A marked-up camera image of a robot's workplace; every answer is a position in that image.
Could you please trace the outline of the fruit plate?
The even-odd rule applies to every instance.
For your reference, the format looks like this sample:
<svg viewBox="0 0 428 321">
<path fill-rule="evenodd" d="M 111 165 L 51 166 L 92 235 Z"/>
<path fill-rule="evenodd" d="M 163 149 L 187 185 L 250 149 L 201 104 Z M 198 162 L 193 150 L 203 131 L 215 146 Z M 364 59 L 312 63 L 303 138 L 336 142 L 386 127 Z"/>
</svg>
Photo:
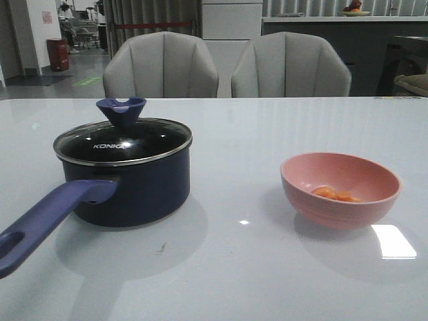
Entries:
<svg viewBox="0 0 428 321">
<path fill-rule="evenodd" d="M 348 6 L 346 6 L 341 14 L 345 17 L 361 17 L 370 14 L 370 11 L 362 10 L 362 1 L 352 0 Z"/>
</svg>

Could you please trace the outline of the beige sofa cushion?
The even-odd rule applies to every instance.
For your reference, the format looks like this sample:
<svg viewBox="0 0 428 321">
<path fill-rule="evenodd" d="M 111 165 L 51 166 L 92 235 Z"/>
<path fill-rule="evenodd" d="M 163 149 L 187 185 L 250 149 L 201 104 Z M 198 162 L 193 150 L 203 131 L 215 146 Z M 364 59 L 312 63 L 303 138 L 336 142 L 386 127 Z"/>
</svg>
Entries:
<svg viewBox="0 0 428 321">
<path fill-rule="evenodd" d="M 428 74 L 415 74 L 395 77 L 394 84 L 397 87 L 395 95 L 427 97 L 427 76 Z"/>
</svg>

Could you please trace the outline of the left grey chair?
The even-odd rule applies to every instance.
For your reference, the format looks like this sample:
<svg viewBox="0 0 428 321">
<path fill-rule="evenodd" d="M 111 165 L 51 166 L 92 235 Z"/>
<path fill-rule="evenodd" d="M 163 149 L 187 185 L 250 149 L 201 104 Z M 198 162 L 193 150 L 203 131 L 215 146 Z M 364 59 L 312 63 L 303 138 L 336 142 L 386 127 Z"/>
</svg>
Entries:
<svg viewBox="0 0 428 321">
<path fill-rule="evenodd" d="M 131 37 L 103 74 L 108 98 L 216 98 L 219 75 L 199 37 L 162 31 Z"/>
</svg>

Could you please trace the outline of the dark blue saucepan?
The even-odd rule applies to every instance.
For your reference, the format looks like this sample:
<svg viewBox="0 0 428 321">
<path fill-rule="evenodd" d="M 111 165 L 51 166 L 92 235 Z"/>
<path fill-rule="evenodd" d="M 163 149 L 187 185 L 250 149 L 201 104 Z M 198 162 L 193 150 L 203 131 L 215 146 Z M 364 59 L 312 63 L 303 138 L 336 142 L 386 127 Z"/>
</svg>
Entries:
<svg viewBox="0 0 428 321">
<path fill-rule="evenodd" d="M 65 183 L 1 234 L 1 276 L 13 273 L 70 213 L 94 225 L 133 227 L 176 211 L 190 191 L 189 149 L 123 167 L 61 160 Z"/>
</svg>

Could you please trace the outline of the white cabinet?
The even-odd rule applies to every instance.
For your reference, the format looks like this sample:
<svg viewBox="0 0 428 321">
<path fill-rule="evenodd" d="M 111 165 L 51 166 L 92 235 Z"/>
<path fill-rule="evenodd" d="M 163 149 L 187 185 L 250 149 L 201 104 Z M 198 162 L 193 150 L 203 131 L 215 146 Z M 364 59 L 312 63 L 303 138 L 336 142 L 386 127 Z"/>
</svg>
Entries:
<svg viewBox="0 0 428 321">
<path fill-rule="evenodd" d="M 262 1 L 202 1 L 201 31 L 219 74 L 220 98 L 231 96 L 231 75 L 248 40 L 261 33 Z"/>
</svg>

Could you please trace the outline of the grey chair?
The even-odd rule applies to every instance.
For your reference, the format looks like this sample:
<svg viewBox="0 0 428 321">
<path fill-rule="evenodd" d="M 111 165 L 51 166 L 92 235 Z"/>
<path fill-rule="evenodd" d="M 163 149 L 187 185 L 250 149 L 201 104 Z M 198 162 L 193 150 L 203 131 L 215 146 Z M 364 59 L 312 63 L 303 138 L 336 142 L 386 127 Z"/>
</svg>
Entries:
<svg viewBox="0 0 428 321">
<path fill-rule="evenodd" d="M 352 76 L 322 37 L 279 32 L 247 42 L 231 75 L 233 98 L 347 97 Z"/>
<path fill-rule="evenodd" d="M 219 75 L 199 37 L 162 31 L 131 37 L 103 74 L 108 98 L 216 98 Z"/>
</svg>

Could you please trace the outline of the orange ham slices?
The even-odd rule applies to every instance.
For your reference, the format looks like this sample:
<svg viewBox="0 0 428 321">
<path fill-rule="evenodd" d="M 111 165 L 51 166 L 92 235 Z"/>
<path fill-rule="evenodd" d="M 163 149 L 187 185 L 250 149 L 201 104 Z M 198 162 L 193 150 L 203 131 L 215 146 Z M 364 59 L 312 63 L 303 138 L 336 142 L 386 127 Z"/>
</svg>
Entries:
<svg viewBox="0 0 428 321">
<path fill-rule="evenodd" d="M 359 203 L 361 200 L 355 196 L 353 196 L 348 191 L 338 191 L 333 187 L 329 186 L 320 186 L 312 190 L 312 194 L 317 195 L 319 197 L 324 197 L 326 199 L 331 199 L 334 201 L 344 201 L 351 203 Z"/>
</svg>

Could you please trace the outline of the right grey chair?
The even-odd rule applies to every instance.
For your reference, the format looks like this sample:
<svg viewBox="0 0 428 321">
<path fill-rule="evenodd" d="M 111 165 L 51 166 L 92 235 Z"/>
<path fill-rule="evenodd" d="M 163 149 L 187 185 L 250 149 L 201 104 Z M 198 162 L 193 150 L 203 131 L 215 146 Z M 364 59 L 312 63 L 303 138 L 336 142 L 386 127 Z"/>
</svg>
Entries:
<svg viewBox="0 0 428 321">
<path fill-rule="evenodd" d="M 322 37 L 279 32 L 247 42 L 231 75 L 233 98 L 347 97 L 352 76 Z"/>
</svg>

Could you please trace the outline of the person in background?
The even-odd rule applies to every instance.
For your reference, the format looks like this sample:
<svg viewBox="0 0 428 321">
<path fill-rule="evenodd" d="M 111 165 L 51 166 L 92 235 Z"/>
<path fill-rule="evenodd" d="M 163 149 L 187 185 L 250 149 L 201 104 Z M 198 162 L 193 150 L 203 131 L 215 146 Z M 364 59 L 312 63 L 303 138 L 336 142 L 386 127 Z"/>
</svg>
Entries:
<svg viewBox="0 0 428 321">
<path fill-rule="evenodd" d="M 61 21 L 61 31 L 68 43 L 68 53 L 78 54 L 79 51 L 75 48 L 74 35 L 69 19 L 73 17 L 70 5 L 66 0 L 60 1 L 58 9 L 59 18 Z"/>
</svg>

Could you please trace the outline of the red trash bin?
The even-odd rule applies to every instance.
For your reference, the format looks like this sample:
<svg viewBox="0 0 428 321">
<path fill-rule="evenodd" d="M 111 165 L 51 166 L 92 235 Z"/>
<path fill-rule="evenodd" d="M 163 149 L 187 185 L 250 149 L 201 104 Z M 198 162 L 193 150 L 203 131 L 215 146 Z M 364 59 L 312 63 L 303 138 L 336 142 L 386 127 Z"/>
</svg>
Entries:
<svg viewBox="0 0 428 321">
<path fill-rule="evenodd" d="M 67 42 L 65 39 L 53 38 L 46 40 L 50 68 L 54 72 L 69 69 Z"/>
</svg>

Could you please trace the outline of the glass lid with blue knob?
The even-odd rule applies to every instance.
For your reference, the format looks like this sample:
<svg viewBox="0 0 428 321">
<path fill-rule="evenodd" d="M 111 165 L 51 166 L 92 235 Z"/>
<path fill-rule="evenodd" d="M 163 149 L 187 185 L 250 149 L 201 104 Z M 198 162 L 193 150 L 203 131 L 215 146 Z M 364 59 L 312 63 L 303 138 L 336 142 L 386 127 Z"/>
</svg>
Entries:
<svg viewBox="0 0 428 321">
<path fill-rule="evenodd" d="M 191 129 L 174 120 L 142 118 L 146 99 L 103 98 L 96 106 L 104 121 L 84 124 L 53 142 L 57 157 L 76 165 L 123 167 L 156 161 L 190 147 Z"/>
</svg>

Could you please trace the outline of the pink bowl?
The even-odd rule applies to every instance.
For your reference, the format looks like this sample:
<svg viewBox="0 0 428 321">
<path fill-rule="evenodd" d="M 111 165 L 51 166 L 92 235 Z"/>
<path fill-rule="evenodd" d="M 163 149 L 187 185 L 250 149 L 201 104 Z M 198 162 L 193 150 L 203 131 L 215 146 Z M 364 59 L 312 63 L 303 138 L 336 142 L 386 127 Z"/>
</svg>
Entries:
<svg viewBox="0 0 428 321">
<path fill-rule="evenodd" d="M 382 219 L 401 192 L 399 178 L 370 160 L 333 152 L 309 152 L 285 160 L 282 185 L 293 208 L 309 221 L 337 230 L 366 227 Z M 349 193 L 357 202 L 313 194 L 319 187 Z"/>
</svg>

